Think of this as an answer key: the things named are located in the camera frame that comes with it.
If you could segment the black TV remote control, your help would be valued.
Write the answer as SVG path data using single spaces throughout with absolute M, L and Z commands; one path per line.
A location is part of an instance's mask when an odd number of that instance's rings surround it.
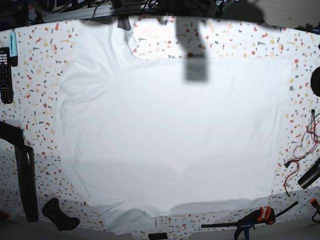
M 0 48 L 0 99 L 4 104 L 12 104 L 14 99 L 9 48 Z

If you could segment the black orange bar clamp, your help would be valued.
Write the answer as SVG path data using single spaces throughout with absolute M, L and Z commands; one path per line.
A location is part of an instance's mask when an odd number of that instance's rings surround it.
M 250 214 L 246 215 L 245 217 L 241 218 L 237 222 L 228 222 L 228 223 L 216 223 L 216 224 L 202 224 L 201 228 L 227 228 L 227 227 L 236 227 L 234 232 L 234 240 L 238 240 L 241 233 L 244 233 L 244 238 L 246 240 L 250 239 L 250 229 L 255 227 L 257 224 L 265 224 L 265 225 L 272 225 L 276 222 L 276 218 L 280 217 L 281 215 L 285 214 L 293 207 L 298 205 L 299 202 L 295 201 L 285 210 L 280 211 L 279 213 L 275 214 L 275 210 L 268 206 L 265 210 L 260 207 L 258 210 L 251 212 Z

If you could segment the teal highlighter pen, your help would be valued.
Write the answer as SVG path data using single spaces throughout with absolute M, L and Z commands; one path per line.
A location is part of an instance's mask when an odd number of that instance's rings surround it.
M 12 67 L 18 66 L 18 48 L 15 32 L 9 33 L 9 58 Z

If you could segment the black bent bracket stand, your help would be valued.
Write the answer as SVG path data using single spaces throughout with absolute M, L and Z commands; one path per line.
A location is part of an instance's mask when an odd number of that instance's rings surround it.
M 34 150 L 25 145 L 22 129 L 0 123 L 0 138 L 14 146 L 20 198 L 28 222 L 39 220 L 35 181 Z

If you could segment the white T-shirt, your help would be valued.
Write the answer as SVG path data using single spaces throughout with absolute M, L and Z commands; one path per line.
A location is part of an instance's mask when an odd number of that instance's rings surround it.
M 291 62 L 141 59 L 116 23 L 82 21 L 59 83 L 63 171 L 116 234 L 157 217 L 265 206 Z

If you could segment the black game controller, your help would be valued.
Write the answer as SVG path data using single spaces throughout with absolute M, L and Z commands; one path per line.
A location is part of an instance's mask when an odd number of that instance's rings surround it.
M 53 222 L 59 231 L 71 231 L 81 223 L 79 218 L 69 217 L 60 209 L 59 200 L 56 197 L 43 206 L 42 214 Z

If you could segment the black clip at table edge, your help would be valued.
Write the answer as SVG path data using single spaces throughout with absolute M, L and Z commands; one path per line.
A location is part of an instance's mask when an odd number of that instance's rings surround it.
M 127 16 L 120 16 L 118 18 L 117 27 L 126 31 L 130 31 L 131 25 L 130 25 L 129 18 Z

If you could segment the black round object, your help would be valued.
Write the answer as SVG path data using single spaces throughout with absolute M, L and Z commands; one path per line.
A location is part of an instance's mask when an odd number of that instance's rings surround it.
M 312 92 L 320 97 L 320 67 L 317 67 L 311 75 L 310 87 Z

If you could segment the black cylinder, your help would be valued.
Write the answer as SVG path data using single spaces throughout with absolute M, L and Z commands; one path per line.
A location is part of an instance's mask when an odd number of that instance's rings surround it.
M 298 180 L 298 184 L 302 189 L 308 188 L 320 177 L 320 159 Z

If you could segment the small black box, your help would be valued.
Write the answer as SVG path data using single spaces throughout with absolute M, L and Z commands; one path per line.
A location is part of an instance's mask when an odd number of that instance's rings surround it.
M 150 233 L 148 238 L 149 240 L 167 240 L 168 234 L 166 232 Z

